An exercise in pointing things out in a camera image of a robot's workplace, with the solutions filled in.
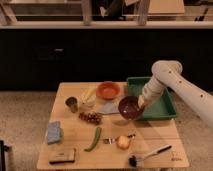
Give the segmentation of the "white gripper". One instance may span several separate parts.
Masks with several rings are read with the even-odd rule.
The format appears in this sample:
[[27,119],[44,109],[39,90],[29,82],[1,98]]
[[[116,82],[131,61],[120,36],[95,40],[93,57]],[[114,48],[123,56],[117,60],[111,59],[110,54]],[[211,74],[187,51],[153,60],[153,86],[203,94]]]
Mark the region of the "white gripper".
[[152,104],[162,96],[165,89],[166,86],[163,83],[156,78],[151,78],[142,88],[143,96],[139,95],[138,106],[140,108],[144,107],[145,101],[148,104]]

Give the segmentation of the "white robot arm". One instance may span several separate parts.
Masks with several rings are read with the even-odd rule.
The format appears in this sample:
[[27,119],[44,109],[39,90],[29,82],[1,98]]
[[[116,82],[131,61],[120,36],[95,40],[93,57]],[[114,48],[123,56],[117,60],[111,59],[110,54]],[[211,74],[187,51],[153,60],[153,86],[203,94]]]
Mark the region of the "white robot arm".
[[142,109],[150,106],[169,87],[213,129],[213,95],[187,81],[181,75],[182,70],[179,61],[156,61],[151,68],[152,77],[139,95],[138,106]]

